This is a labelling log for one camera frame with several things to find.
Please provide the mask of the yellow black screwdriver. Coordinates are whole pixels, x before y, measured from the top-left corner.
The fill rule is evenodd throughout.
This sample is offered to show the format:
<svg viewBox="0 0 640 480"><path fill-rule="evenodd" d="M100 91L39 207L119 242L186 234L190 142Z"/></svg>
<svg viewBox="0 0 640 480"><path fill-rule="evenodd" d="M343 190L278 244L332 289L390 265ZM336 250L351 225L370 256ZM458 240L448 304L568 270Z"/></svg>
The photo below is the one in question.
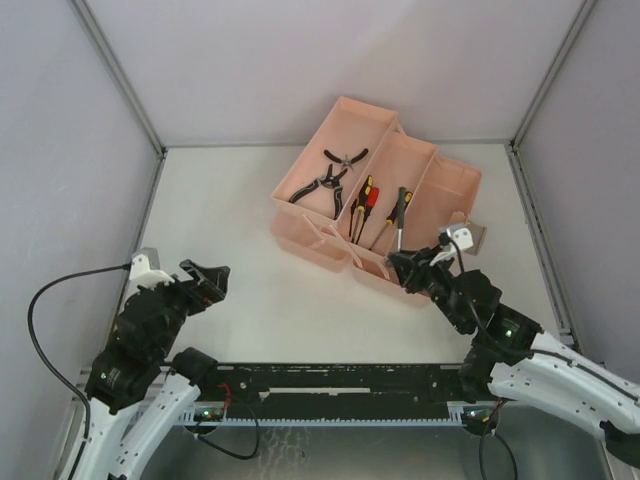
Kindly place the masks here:
<svg viewBox="0 0 640 480"><path fill-rule="evenodd" d="M366 206L366 201L368 196L373 188L373 177L368 175L362 184L357 197L354 199L351 207L350 207L350 222L349 222L349 236L352 237L354 234L354 219L356 218L355 212L360 207Z"/></svg>
<svg viewBox="0 0 640 480"><path fill-rule="evenodd" d="M393 225L398 217L404 217L404 212L406 211L411 199L413 197L413 193L407 190L405 187L400 187L398 190L398 199L396 204L394 205L391 212L387 215L385 219L385 223L374 238L373 242L369 246L369 250L372 251L374 247L377 245L385 231Z"/></svg>

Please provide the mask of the beige tool box latch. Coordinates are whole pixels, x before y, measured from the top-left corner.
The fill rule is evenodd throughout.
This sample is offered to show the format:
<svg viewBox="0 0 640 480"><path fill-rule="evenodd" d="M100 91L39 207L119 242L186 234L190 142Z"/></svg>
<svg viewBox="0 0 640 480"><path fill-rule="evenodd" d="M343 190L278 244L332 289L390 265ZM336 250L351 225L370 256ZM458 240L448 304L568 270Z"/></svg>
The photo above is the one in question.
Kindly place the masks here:
<svg viewBox="0 0 640 480"><path fill-rule="evenodd" d="M469 230L472 235L473 246L467 251L467 253L469 255L478 256L486 238L487 228L470 222Z"/></svg>

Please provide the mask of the black claw hammer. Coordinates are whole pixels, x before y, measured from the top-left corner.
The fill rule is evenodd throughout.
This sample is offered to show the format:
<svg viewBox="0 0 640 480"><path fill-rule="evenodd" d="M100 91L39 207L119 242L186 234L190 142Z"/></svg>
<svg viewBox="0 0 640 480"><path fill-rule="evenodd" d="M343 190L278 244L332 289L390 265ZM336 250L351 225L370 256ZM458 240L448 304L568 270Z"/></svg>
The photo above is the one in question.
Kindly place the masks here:
<svg viewBox="0 0 640 480"><path fill-rule="evenodd" d="M405 212L408 203L410 202L410 192L405 187L400 187L398 190L398 201L396 205L396 249L395 252L402 250L403 233L405 224Z"/></svg>

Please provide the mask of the red black screwdriver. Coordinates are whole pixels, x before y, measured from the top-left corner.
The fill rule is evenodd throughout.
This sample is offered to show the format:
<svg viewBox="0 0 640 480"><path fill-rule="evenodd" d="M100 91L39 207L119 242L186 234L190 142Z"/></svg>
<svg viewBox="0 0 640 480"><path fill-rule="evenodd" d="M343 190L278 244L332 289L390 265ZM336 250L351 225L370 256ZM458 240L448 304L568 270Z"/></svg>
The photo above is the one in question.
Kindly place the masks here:
<svg viewBox="0 0 640 480"><path fill-rule="evenodd" d="M366 203L365 203L365 206L364 206L364 213L363 213L363 216L362 216L362 221L360 223L360 229L358 231L357 238L354 241L355 244L358 244L359 241L360 241L360 238L361 238L363 230L364 230L364 226L365 226L369 216L371 215L371 212L372 212L373 208L375 207L375 205L377 203L377 200L379 198L379 193L380 193L379 188L378 187L373 187L371 189L370 194L367 197L367 200L366 200Z"/></svg>

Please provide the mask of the pink translucent tool box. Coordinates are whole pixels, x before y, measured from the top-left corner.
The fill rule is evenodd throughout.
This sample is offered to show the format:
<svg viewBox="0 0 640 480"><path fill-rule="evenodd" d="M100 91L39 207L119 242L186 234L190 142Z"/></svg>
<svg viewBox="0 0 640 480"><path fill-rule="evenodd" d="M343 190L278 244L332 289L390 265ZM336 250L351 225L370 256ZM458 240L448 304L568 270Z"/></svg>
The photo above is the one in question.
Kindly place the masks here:
<svg viewBox="0 0 640 480"><path fill-rule="evenodd" d="M413 193L405 212L403 246L408 250L434 247L441 229L468 221L482 179L481 171L471 165L435 154ZM396 247L395 238L389 251L378 261L354 257L347 246L354 243L360 229L364 207L354 219L354 234L349 236L350 207L360 188L347 203L335 226L319 226L306 216L292 216L278 208L271 232L280 248L312 264L332 272L348 271L353 279L372 291L413 306L424 306L423 296L411 299L400 287L386 257Z"/></svg>

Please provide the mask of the black handled pliers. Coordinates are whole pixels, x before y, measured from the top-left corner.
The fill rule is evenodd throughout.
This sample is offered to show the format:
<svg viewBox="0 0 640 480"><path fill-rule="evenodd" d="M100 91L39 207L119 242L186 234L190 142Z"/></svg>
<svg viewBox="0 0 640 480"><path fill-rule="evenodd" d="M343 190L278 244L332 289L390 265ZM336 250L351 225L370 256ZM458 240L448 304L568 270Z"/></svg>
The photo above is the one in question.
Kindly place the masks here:
<svg viewBox="0 0 640 480"><path fill-rule="evenodd" d="M323 154L331 162L337 163L341 165L343 168L354 170L353 166L359 161L363 160L369 154L369 149L364 148L360 153L358 153L353 157L349 157L348 155L345 155L344 157L339 157L334 155L332 152L330 152L327 149L323 151Z"/></svg>

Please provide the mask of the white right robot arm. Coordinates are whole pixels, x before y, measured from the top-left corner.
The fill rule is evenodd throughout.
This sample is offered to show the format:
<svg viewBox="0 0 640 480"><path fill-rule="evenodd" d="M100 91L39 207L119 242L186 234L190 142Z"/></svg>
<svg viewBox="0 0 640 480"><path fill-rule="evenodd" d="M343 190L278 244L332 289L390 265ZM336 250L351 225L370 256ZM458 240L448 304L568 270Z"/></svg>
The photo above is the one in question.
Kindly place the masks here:
<svg viewBox="0 0 640 480"><path fill-rule="evenodd" d="M472 400L523 402L604 442L618 460L639 465L639 386L563 344L539 323L505 305L480 270L450 270L456 255L438 249L392 253L401 287L426 294L454 329L472 338L459 370Z"/></svg>

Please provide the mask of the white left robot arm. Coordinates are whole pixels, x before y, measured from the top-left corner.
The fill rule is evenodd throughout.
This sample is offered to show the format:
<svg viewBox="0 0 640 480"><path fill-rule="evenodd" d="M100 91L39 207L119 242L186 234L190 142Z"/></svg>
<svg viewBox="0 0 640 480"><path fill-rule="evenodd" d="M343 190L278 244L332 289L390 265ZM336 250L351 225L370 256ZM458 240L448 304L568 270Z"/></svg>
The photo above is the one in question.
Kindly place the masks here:
<svg viewBox="0 0 640 480"><path fill-rule="evenodd" d="M205 268L191 260L180 280L159 267L153 249L131 261L136 292L125 302L116 329L92 363L85 392L89 416L62 467L63 479L137 479L185 408L214 376L216 361L189 347L177 354L159 393L140 411L149 387L190 316L226 297L231 270Z"/></svg>

